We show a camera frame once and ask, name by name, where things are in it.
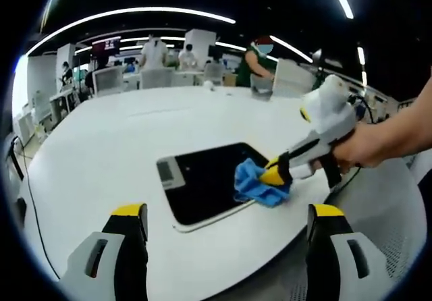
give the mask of white wall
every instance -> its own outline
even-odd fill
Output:
[[[54,55],[28,58],[27,95],[30,106],[36,107],[36,114],[50,112],[49,98],[57,93]]]
[[[12,116],[21,113],[22,107],[28,103],[27,93],[27,67],[28,57],[21,56],[15,68],[15,77],[12,88]]]
[[[62,65],[65,61],[69,63],[69,66],[72,67],[72,62],[75,55],[75,45],[68,43],[67,45],[64,45],[57,50],[57,62],[55,64],[54,70],[55,70],[55,76],[57,78],[57,89],[60,90],[62,87],[61,83],[61,76],[63,74],[63,68]]]
[[[198,56],[198,67],[204,68],[205,62],[210,59],[209,46],[214,46],[216,42],[216,33],[193,29],[185,33],[184,49],[186,45],[191,44],[193,51]]]

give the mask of computer monitor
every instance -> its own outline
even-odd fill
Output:
[[[219,54],[219,49],[216,46],[209,46],[209,57],[214,58]]]
[[[124,59],[125,64],[133,64],[135,62],[135,57],[128,57]]]

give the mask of white table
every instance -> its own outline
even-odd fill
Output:
[[[175,71],[175,73],[179,75],[193,75],[193,76],[204,75],[204,72],[200,72],[199,70],[177,70]]]
[[[28,170],[45,248],[56,271],[65,273],[70,253],[90,233],[101,231],[113,210],[145,202],[149,300],[203,300],[253,274],[304,228],[307,205],[327,198],[324,172],[296,182],[289,201],[274,209],[253,203],[183,234],[173,228],[156,161],[235,142],[273,158],[310,130],[299,107],[298,99],[252,99],[248,88],[211,92],[192,86],[83,102],[47,138]],[[20,194],[29,200],[27,185]],[[32,207],[24,231],[50,272]]]
[[[69,88],[67,90],[62,90],[61,92],[58,92],[56,95],[53,95],[52,97],[49,98],[50,101],[54,101],[57,99],[60,99],[61,97],[66,97],[67,95],[72,94],[74,91],[73,88]]]

